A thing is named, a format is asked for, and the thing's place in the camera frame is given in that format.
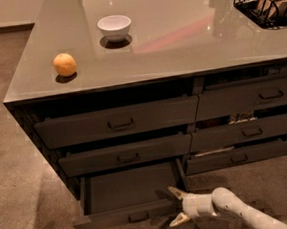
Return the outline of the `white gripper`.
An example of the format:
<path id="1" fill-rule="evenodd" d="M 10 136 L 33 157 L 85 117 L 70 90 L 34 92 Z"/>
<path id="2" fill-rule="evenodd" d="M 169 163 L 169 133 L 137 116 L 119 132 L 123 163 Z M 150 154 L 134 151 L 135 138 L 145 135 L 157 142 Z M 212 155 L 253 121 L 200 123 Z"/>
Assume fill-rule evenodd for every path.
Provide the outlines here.
<path id="1" fill-rule="evenodd" d="M 179 190 L 174 186 L 169 186 L 167 190 L 169 190 L 170 193 L 174 195 L 179 201 L 182 201 L 183 205 L 183 212 L 179 213 L 176 218 L 169 224 L 171 228 L 180 226 L 183 223 L 190 221 L 191 218 L 194 219 L 205 215 L 216 215 L 211 194 L 200 195 L 194 193 L 186 193 L 182 189 Z"/>

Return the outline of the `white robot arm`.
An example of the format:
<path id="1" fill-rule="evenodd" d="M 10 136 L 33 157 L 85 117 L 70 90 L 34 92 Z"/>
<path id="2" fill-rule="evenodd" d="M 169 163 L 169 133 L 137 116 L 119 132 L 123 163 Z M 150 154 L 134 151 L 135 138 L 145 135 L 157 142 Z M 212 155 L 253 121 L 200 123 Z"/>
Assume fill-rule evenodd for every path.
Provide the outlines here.
<path id="1" fill-rule="evenodd" d="M 183 205 L 182 212 L 169 224 L 171 228 L 205 215 L 216 219 L 229 215 L 241 219 L 251 229 L 287 229 L 287 224 L 249 206 L 223 187 L 217 187 L 211 194 L 204 195 L 187 193 L 174 186 L 169 186 L 168 190 Z"/>

